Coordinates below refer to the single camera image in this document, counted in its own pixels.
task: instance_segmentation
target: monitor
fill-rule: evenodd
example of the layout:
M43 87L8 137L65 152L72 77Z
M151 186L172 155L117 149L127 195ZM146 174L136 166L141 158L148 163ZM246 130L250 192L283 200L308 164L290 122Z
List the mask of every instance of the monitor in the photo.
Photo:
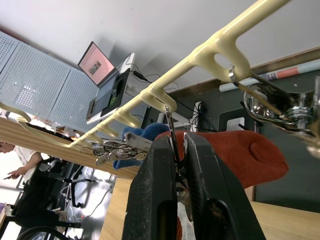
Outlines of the monitor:
M98 87L117 71L93 41L85 51L78 66Z

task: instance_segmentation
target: pegboard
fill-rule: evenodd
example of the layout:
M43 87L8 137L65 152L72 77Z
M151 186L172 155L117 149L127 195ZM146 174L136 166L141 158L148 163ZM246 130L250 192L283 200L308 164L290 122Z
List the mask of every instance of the pegboard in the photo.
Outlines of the pegboard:
M70 66L19 42L0 74L0 100L47 119Z
M98 123L87 124L89 103L96 97L98 87L82 71L71 68L49 120L62 126L87 132Z
M5 67L19 41L0 31L0 73Z

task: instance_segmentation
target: blue cloth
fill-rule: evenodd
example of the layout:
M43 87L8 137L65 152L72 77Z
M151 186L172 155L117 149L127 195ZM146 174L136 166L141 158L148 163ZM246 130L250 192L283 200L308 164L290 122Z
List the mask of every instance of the blue cloth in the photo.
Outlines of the blue cloth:
M148 139L150 141L154 141L156 137L164 132L169 131L169 127L162 123L151 123L148 125L145 129L141 128L133 128L130 126L127 126L124 128L121 138L125 138L126 132L132 132L133 134L136 134L138 136L141 136L145 139ZM128 160L117 160L113 162L113 168L114 169L120 169L125 167L131 167L131 166L141 166L143 161L139 161L136 159L128 159Z

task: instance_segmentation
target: cream-colored plastic rack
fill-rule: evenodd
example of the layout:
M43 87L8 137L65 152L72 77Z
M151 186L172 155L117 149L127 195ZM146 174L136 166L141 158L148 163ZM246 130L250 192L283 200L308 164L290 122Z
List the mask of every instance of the cream-colored plastic rack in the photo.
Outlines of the cream-colored plastic rack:
M96 136L97 132L102 132L111 137L117 137L119 135L118 132L109 127L109 124L113 121L119 121L130 127L140 126L139 120L132 116L130 111L142 102L145 102L161 112L165 112L165 105L167 105L169 106L170 111L174 112L177 109L177 104L165 93L164 88L195 66L204 68L221 81L231 82L229 69L222 67L216 62L216 54L225 56L234 65L234 77L237 81L247 78L250 75L250 65L246 57L236 46L237 38L289 1L290 0L258 0L232 22L217 31L207 41L194 49L185 59L175 65L158 80L142 90L139 95L120 107L110 117L85 133L78 140L70 144L53 140L29 127L26 122L29 122L30 118L23 111L9 107L3 103L0 103L0 108L19 114L21 117L18 119L18 122L27 131L42 137L45 141L52 144L78 150L81 147L91 147L90 142L101 144L103 143L103 140Z

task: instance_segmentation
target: person's hand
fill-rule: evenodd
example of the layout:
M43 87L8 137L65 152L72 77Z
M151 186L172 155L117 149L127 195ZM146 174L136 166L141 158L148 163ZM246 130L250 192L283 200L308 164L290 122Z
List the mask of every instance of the person's hand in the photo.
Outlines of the person's hand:
M12 179L17 179L21 175L25 175L27 172L28 172L28 170L24 166L22 166L22 167L19 167L15 171L9 172L8 175L11 174Z

